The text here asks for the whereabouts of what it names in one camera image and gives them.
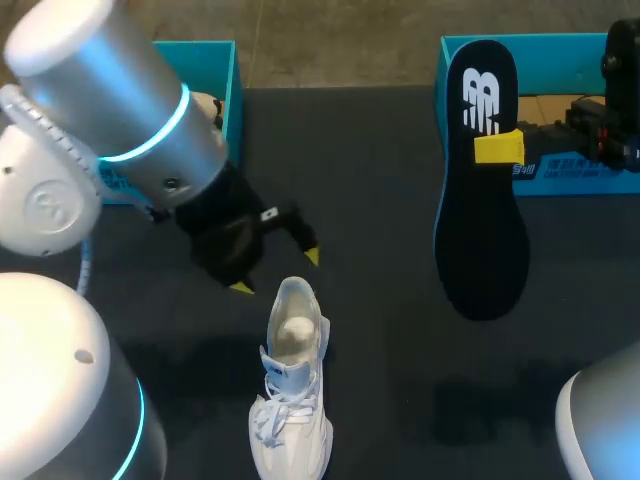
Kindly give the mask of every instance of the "black table surface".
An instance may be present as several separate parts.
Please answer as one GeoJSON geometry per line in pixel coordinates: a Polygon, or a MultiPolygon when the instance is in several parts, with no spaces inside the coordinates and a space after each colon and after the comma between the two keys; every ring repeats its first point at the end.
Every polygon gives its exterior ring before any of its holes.
{"type": "MultiPolygon", "coordinates": [[[[325,367],[335,441],[326,478],[552,480],[557,394],[640,338],[640,198],[523,198],[524,295],[475,324],[447,302],[432,256],[443,157],[430,88],[246,92],[244,163],[267,203],[296,199],[321,243],[313,268],[267,240],[256,295],[190,264],[186,237],[128,207],[95,234],[89,300],[164,422],[168,480],[254,479],[249,407],[282,278],[305,277],[331,322],[325,367]]],[[[5,271],[72,284],[77,252],[5,271]]]]}

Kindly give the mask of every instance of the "white sneaker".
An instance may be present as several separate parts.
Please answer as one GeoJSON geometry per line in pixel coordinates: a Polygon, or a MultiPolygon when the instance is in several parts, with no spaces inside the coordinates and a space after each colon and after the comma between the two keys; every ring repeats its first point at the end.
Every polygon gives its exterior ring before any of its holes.
{"type": "Polygon", "coordinates": [[[290,277],[280,285],[267,328],[269,400],[258,396],[249,412],[251,452],[262,480],[319,480],[327,470],[333,426],[324,414],[322,360],[329,320],[311,286],[290,277]]]}

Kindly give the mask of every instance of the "new balance logo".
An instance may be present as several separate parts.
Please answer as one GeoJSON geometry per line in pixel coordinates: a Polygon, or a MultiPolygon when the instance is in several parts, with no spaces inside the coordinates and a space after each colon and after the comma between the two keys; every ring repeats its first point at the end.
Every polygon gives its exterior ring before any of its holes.
{"type": "Polygon", "coordinates": [[[462,97],[471,104],[464,110],[465,125],[487,135],[500,133],[498,122],[491,120],[500,113],[500,85],[493,73],[480,75],[475,68],[467,68],[462,77],[462,97]]]}

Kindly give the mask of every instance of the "shoe tongue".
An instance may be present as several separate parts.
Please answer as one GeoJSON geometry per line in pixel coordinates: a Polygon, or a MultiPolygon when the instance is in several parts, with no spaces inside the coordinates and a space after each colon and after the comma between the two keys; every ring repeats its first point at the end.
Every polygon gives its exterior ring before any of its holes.
{"type": "Polygon", "coordinates": [[[297,395],[309,385],[311,365],[309,362],[298,365],[285,365],[271,358],[260,347],[262,365],[269,374],[271,383],[285,395],[297,395]]]}

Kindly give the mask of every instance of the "cable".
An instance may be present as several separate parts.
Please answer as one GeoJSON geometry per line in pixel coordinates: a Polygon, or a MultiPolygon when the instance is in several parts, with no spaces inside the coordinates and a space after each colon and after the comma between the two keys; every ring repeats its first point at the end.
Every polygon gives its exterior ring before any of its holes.
{"type": "Polygon", "coordinates": [[[91,279],[91,264],[93,261],[91,238],[87,237],[82,241],[81,250],[80,275],[78,277],[76,292],[84,297],[89,289],[89,280],[91,279]]]}

